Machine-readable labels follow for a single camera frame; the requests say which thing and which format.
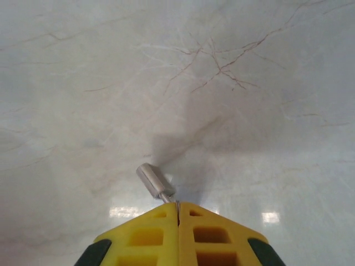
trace tile floor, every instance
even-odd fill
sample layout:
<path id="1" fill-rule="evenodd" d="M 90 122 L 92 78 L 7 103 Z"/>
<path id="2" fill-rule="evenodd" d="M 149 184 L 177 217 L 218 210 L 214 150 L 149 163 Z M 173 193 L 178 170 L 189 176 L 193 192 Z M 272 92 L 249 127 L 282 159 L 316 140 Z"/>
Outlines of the tile floor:
<path id="1" fill-rule="evenodd" d="M 73 265 L 181 200 L 263 233 L 287 265 L 355 261 L 355 2 L 0 3 L 0 257 Z"/>

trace rectangular opening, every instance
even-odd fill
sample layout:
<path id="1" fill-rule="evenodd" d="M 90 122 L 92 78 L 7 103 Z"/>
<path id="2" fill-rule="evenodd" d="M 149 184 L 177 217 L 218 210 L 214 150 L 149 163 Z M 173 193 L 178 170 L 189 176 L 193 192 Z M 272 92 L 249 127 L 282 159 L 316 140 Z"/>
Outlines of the rectangular opening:
<path id="1" fill-rule="evenodd" d="M 143 228 L 133 232 L 128 245 L 162 245 L 164 232 L 160 228 Z"/>
<path id="2" fill-rule="evenodd" d="M 127 256 L 120 257 L 117 266 L 156 266 L 157 261 L 155 256 Z"/>
<path id="3" fill-rule="evenodd" d="M 195 227 L 194 238 L 198 243 L 231 243 L 227 231 L 220 227 Z"/>
<path id="4" fill-rule="evenodd" d="M 197 252 L 198 266 L 238 266 L 236 253 Z"/>

